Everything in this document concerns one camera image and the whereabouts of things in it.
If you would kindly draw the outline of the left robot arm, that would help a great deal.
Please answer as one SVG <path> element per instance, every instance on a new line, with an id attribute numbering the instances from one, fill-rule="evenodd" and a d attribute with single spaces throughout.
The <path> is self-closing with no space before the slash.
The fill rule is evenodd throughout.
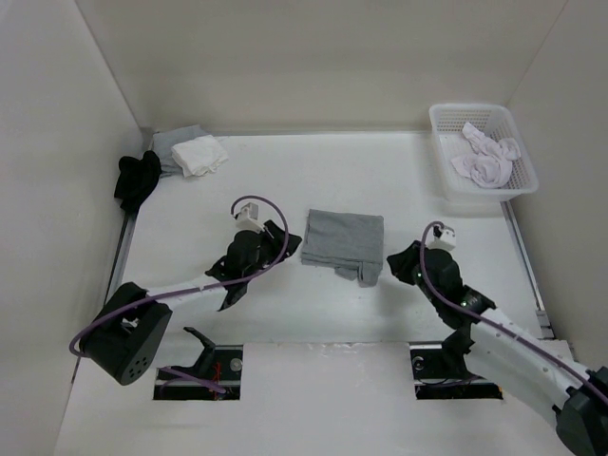
<path id="1" fill-rule="evenodd" d="M 268 220 L 259 229 L 241 229 L 209 271 L 210 287 L 224 295 L 219 308 L 233 307 L 247 293 L 255 277 L 290 257 L 302 237 Z M 119 384 L 130 385 L 142 376 L 156 355 L 173 311 L 170 298 L 202 292 L 202 285 L 151 296 L 133 282 L 121 285 L 94 321 L 78 335 L 70 349 L 92 359 Z"/>

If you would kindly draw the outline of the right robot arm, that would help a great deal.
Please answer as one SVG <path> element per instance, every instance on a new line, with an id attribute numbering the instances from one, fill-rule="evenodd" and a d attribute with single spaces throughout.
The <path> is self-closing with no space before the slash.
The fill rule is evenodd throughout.
<path id="1" fill-rule="evenodd" d="M 452 334 L 441 365 L 500 386 L 536 411 L 575 455 L 607 452 L 607 369 L 592 370 L 550 351 L 496 304 L 464 284 L 451 254 L 413 241 L 389 256 L 391 274 L 418 287 Z"/>

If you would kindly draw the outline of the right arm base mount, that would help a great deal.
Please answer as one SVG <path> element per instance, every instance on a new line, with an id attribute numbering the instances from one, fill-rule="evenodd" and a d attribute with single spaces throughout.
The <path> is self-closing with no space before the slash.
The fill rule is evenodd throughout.
<path id="1" fill-rule="evenodd" d="M 418 400 L 503 400 L 503 390 L 470 373 L 461 361 L 447 361 L 440 344 L 409 346 L 414 394 Z"/>

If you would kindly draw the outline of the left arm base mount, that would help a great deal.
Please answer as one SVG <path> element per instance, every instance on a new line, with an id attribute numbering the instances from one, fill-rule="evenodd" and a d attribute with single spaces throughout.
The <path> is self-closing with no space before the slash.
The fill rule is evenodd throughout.
<path id="1" fill-rule="evenodd" d="M 218 345 L 193 327 L 183 330 L 197 339 L 199 356 L 187 366 L 170 366 L 198 381 L 157 370 L 153 390 L 155 401 L 237 401 L 241 394 L 244 347 Z"/>

